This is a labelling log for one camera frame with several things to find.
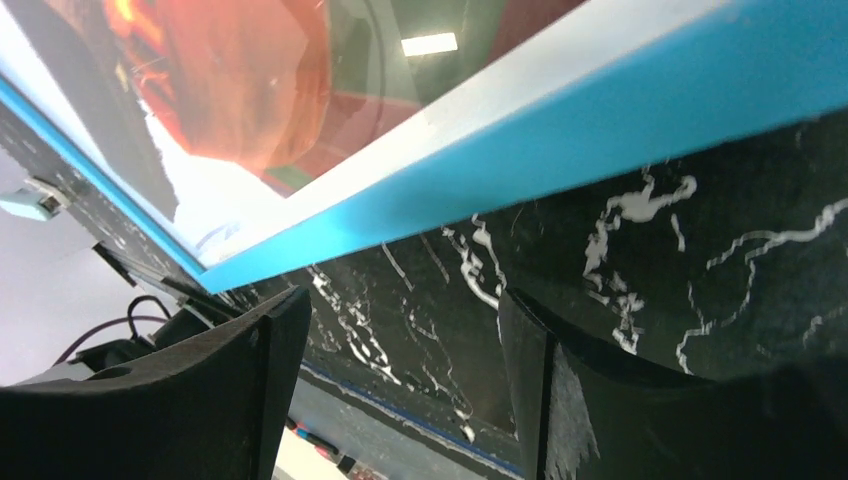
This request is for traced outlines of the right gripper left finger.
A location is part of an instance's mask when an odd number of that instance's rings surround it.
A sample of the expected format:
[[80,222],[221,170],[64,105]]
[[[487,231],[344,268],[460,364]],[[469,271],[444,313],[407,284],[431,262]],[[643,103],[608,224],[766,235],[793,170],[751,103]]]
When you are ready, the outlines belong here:
[[5,479],[269,479],[310,328],[293,287],[85,380],[1,391]]

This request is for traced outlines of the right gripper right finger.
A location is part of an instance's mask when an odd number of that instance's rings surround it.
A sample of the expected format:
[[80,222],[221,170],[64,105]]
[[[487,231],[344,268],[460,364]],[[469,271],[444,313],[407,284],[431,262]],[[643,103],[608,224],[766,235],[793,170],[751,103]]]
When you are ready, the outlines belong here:
[[713,381],[625,352],[529,294],[498,324],[528,479],[843,479],[847,360]]

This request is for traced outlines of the blue wooden picture frame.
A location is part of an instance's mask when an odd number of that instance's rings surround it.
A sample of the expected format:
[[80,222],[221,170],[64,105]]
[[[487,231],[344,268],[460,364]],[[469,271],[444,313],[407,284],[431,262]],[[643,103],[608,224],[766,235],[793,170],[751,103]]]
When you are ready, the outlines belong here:
[[[531,178],[560,174],[564,191],[719,143],[771,130],[847,103],[847,5],[843,1],[722,1],[689,26],[553,93],[459,150],[487,160],[529,160]],[[98,191],[105,194],[195,281],[219,293],[381,243],[354,249],[360,229],[376,233],[385,191],[350,198],[306,220],[291,236],[255,246],[202,269],[128,196],[75,159],[75,147],[52,140],[10,102],[1,104]]]

